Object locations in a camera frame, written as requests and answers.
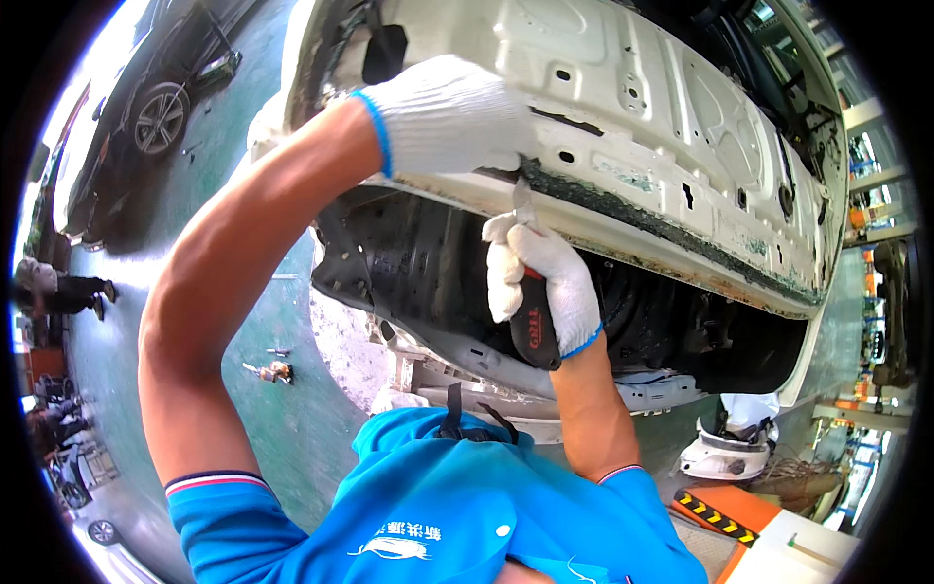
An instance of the blue polo shirt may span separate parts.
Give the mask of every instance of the blue polo shirt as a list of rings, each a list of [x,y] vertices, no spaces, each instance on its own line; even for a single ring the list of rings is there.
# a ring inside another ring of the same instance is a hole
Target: blue polo shirt
[[[706,582],[651,477],[631,466],[601,484],[514,446],[434,438],[446,410],[404,408],[363,424],[360,464],[313,534],[265,482],[240,472],[166,487],[182,551],[201,584],[492,582],[507,556],[555,582]],[[463,414],[464,428],[508,433]]]

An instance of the white car underbody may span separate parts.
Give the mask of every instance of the white car underbody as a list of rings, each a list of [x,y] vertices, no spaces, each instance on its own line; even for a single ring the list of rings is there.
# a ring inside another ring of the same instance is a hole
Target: white car underbody
[[[810,31],[788,16],[784,3],[773,4],[804,53],[808,98],[839,112],[827,63],[815,42],[809,44]],[[328,43],[324,32],[334,23],[333,5],[299,0],[292,11],[281,92],[250,126],[252,160],[309,112],[364,85],[370,31],[345,22],[343,39]],[[603,0],[389,0],[381,14],[383,24],[405,30],[405,66],[455,53],[522,91],[537,114],[538,148],[528,153],[523,171],[536,191],[539,221],[579,249],[786,319],[807,320],[797,364],[778,390],[783,405],[794,403],[842,241],[847,168],[831,144],[845,144],[839,116],[815,131],[815,139],[828,144],[821,181],[733,78],[625,7]],[[326,45],[338,49],[325,55]],[[320,80],[317,88],[310,79]],[[510,211],[515,187],[495,173],[379,175],[365,184],[484,216]],[[557,410],[541,397],[547,392],[498,380],[498,368],[531,369],[524,363],[505,363],[495,351],[442,358],[436,347],[400,327],[393,326],[396,335],[387,340],[377,316],[315,289],[311,303],[322,358],[361,408],[387,383],[411,392],[463,381],[464,390],[500,396],[497,407],[515,404],[503,414],[525,422],[518,425],[522,430],[539,428],[534,435],[540,442],[559,440]],[[544,372],[523,375],[550,390]],[[703,395],[693,386],[684,390],[656,402],[648,394],[623,395],[637,412]]]

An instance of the black strap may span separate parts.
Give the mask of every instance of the black strap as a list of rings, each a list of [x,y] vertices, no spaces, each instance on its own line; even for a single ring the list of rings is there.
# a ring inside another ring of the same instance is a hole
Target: black strap
[[[484,408],[490,416],[493,417],[506,431],[512,439],[512,443],[518,445],[519,432],[512,423],[500,415],[487,404],[478,404]],[[483,428],[469,428],[464,430],[460,427],[460,383],[452,383],[447,386],[447,415],[441,421],[441,427],[435,433],[436,438],[453,438],[455,440],[470,440],[471,442],[502,442],[502,440],[492,432]]]
[[[509,433],[509,438],[512,441],[512,443],[518,446],[519,430],[516,429],[516,426],[514,426],[511,421],[504,418],[500,414],[500,412],[490,407],[489,404],[484,404],[483,402],[477,402],[477,405],[484,408],[487,411],[487,413],[493,417],[494,420],[496,420],[503,428],[505,428],[506,432]]]
[[[460,384],[452,383],[447,386],[447,415],[441,422],[437,437],[463,439],[460,433],[460,412]]]

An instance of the blue glove cuff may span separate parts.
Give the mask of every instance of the blue glove cuff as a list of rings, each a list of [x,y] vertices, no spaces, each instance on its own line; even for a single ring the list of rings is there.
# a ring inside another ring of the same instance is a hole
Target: blue glove cuff
[[[389,132],[386,131],[386,124],[383,117],[379,115],[379,110],[365,93],[360,90],[350,94],[350,97],[357,97],[366,107],[366,112],[370,114],[370,121],[373,122],[373,129],[376,132],[376,139],[379,140],[379,149],[383,152],[383,168],[381,172],[386,178],[392,178],[392,150],[389,148]]]
[[[577,349],[574,349],[573,351],[571,351],[571,352],[568,353],[567,355],[561,355],[561,359],[562,359],[562,360],[571,359],[574,355],[576,355],[577,353],[579,353],[579,352],[581,352],[582,350],[584,350],[584,349],[586,349],[587,347],[589,347],[591,343],[593,343],[595,340],[597,340],[597,337],[600,336],[600,331],[602,331],[602,330],[603,330],[603,323],[601,322],[600,325],[597,326],[597,330],[594,331],[593,335],[589,336],[589,337],[587,338],[586,341],[584,341],[584,344],[583,344],[583,345],[581,345],[581,346],[578,347]]]

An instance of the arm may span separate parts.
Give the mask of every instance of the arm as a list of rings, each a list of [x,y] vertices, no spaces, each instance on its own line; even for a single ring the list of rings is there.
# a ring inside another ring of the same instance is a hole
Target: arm
[[[382,169],[516,168],[527,108],[502,79],[451,55],[329,107],[186,226],[152,288],[139,332],[139,396],[160,479],[259,474],[220,378],[227,344],[269,277],[324,206]]]
[[[609,473],[639,464],[639,444],[606,354],[597,294],[590,272],[568,242],[552,230],[517,225],[512,214],[487,221],[490,242],[489,305],[493,319],[508,320],[522,304],[518,282],[525,266],[547,279],[548,305],[561,351],[551,372],[558,398],[564,452],[575,473],[600,482]]]
[[[143,425],[163,482],[211,470],[259,474],[220,379],[220,358],[308,223],[381,160],[362,102],[329,107],[215,195],[182,232],[139,333]]]
[[[33,312],[30,318],[38,319],[46,315],[46,304],[42,301],[42,294],[33,292]]]
[[[574,472],[600,482],[615,470],[641,463],[630,412],[616,390],[606,335],[551,372],[558,397],[564,452]]]

